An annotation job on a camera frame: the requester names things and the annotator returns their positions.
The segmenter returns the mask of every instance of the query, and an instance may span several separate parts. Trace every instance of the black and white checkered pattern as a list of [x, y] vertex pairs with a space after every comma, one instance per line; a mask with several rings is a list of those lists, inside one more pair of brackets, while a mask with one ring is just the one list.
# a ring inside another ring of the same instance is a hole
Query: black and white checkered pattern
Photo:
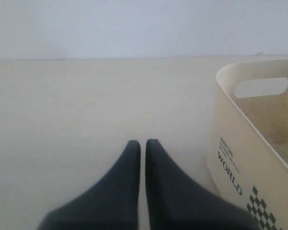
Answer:
[[250, 202], [247, 204], [247, 209], [255, 217], [256, 222], [263, 230], [278, 230], [275, 227], [276, 219], [272, 213], [270, 215], [266, 212], [266, 203], [264, 199], [259, 200], [258, 190], [253, 187], [253, 194], [250, 196]]

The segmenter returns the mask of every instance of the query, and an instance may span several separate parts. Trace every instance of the cream plastic basket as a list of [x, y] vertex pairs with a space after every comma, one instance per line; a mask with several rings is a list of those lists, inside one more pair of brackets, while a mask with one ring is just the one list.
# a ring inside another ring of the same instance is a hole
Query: cream plastic basket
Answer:
[[263, 229], [288, 230], [288, 87], [278, 95], [235, 96], [241, 82], [276, 78], [288, 79], [288, 59], [232, 64], [217, 73], [207, 164], [224, 199], [248, 210]]

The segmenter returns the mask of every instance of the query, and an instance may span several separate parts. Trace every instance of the basket handle hole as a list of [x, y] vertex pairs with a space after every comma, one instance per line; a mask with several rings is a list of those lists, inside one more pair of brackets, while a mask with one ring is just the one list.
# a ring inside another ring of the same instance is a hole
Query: basket handle hole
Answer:
[[279, 95], [284, 93], [287, 88], [287, 78], [246, 80], [236, 85], [235, 96], [237, 98], [247, 98]]

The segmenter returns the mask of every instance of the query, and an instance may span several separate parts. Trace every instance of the white wall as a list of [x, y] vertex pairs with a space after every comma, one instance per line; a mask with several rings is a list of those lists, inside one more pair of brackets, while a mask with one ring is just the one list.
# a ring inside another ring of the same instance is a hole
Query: white wall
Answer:
[[0, 0], [0, 59], [288, 54], [288, 0]]

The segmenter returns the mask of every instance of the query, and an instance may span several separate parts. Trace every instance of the wall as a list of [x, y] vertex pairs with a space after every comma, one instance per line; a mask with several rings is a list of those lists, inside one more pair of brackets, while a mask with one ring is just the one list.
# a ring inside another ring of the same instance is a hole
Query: wall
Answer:
[[288, 0], [0, 0], [0, 59], [288, 54]]

